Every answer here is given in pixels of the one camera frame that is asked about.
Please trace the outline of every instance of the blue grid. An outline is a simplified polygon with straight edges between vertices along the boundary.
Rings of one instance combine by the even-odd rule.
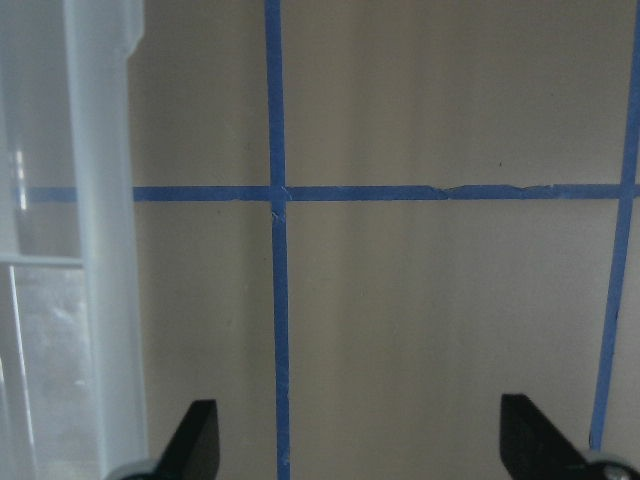
[[[136,202],[224,202],[235,200],[271,203],[278,480],[289,480],[290,478],[286,220],[288,202],[617,199],[617,224],[590,435],[591,447],[600,449],[611,383],[633,199],[640,197],[640,185],[635,184],[640,130],[640,16],[638,15],[638,5],[640,5],[640,0],[636,5],[627,127],[619,184],[562,184],[523,188],[510,185],[466,185],[445,189],[428,185],[292,187],[286,184],[280,0],[265,0],[270,185],[134,187],[133,196]],[[35,202],[74,202],[76,193],[73,188],[31,188],[29,198]]]

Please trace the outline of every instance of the beige surface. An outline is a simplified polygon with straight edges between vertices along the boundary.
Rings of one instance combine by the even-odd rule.
[[[615,207],[290,205],[293,478],[507,478],[503,392],[586,447]]]
[[[265,204],[137,204],[150,449],[191,400],[219,401],[220,478],[275,477],[271,215]]]
[[[640,202],[634,205],[603,448],[640,467]]]
[[[285,0],[289,183],[617,182],[634,7]]]
[[[269,181],[259,1],[145,2],[129,61],[136,185]]]

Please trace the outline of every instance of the metal screw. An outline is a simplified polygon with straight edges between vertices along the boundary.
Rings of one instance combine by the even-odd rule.
[[[622,467],[607,465],[604,467],[604,476],[607,480],[631,480],[631,475]]]

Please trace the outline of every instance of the vertical blue tape strip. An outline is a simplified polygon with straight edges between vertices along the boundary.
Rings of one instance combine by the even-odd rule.
[[[289,480],[289,292],[287,276],[286,170],[280,0],[265,0],[269,157],[271,173],[273,307],[276,361],[278,480]]]
[[[618,219],[609,277],[609,292],[605,311],[600,365],[596,395],[591,418],[591,435],[589,443],[594,450],[602,447],[602,438],[607,414],[607,402],[611,385],[613,355],[615,352],[616,333],[618,329],[618,313],[622,300],[622,286],[629,246],[629,231],[633,211],[635,178],[638,161],[638,128],[640,127],[640,12],[636,4],[636,24],[633,41],[633,58],[631,63],[631,80],[629,83],[629,105],[627,109],[627,129],[624,141],[624,157],[620,181],[620,199],[618,201]]]

